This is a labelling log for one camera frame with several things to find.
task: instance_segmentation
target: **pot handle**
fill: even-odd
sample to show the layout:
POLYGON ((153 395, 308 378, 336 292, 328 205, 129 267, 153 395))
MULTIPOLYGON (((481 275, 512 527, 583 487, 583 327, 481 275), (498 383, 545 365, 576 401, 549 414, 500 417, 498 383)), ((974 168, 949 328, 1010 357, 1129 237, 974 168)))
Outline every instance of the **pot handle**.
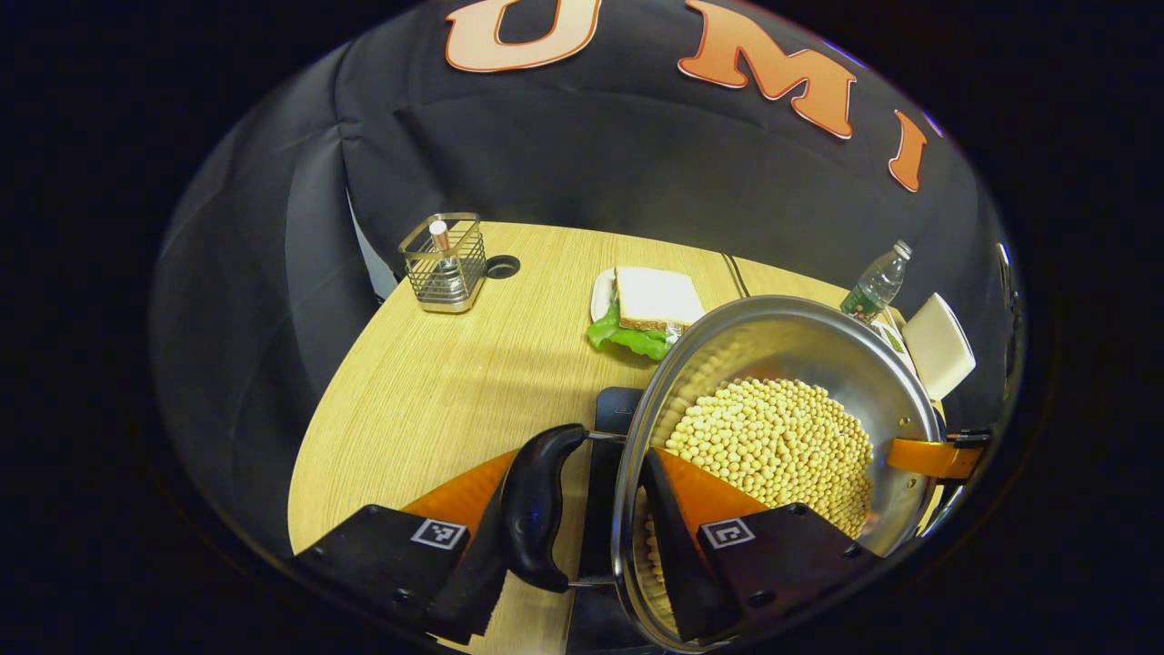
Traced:
POLYGON ((569 589, 569 578, 553 558, 562 522, 562 464, 585 439, 585 428, 577 423, 541 433, 521 447, 502 482, 505 565, 526 583, 555 593, 569 589))

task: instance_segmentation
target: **plastic bottle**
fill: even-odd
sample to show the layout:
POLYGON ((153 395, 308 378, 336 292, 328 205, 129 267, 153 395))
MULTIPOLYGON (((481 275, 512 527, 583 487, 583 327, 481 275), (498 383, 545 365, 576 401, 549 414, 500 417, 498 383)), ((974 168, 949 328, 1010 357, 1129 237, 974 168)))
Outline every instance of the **plastic bottle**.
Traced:
POLYGON ((913 250, 904 241, 894 243, 893 249, 879 256, 861 273, 852 291, 840 302, 840 311, 865 322, 873 322, 881 309, 893 301, 901 282, 906 278, 906 262, 913 250))

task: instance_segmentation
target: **table surface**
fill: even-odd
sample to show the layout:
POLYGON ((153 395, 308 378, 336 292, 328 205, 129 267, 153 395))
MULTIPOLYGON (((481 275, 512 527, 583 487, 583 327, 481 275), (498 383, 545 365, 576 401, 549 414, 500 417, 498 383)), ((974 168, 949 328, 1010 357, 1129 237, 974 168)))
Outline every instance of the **table surface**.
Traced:
MULTIPOLYGON (((740 297, 725 257, 663 241, 542 225, 482 222, 487 251, 521 262, 487 279, 462 314, 423 311, 407 280, 384 300, 320 400, 299 449, 288 501, 299 553, 360 507, 402 507, 446 480, 563 423, 592 425, 598 392, 644 389, 655 363, 585 340, 601 271, 645 265, 690 275, 704 308, 740 297)), ((752 294, 832 306, 846 289, 736 257, 752 294)), ((901 322, 900 314, 895 319, 901 322)), ((562 470, 563 518, 554 558, 577 568, 589 448, 562 470)), ((470 653, 565 650, 572 592, 534 589, 512 574, 485 636, 470 653)))

